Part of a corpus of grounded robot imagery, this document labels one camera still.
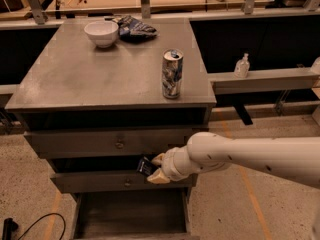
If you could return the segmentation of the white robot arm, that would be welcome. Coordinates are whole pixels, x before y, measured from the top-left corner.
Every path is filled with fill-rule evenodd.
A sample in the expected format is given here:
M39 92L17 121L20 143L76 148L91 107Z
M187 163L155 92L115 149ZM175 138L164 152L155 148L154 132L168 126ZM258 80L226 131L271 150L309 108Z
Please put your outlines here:
M156 156L153 184L198 176L191 228L202 240L319 237L317 137L236 139L197 133Z

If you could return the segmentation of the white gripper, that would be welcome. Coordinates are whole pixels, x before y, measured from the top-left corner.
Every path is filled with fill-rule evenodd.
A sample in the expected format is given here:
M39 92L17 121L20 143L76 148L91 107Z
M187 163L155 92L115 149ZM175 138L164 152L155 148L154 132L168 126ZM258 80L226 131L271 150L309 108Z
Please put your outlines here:
M191 160L186 147L175 147L165 154L160 153L151 163L161 167L147 177L147 181L152 184L168 184L170 180L180 181L200 172L200 165Z

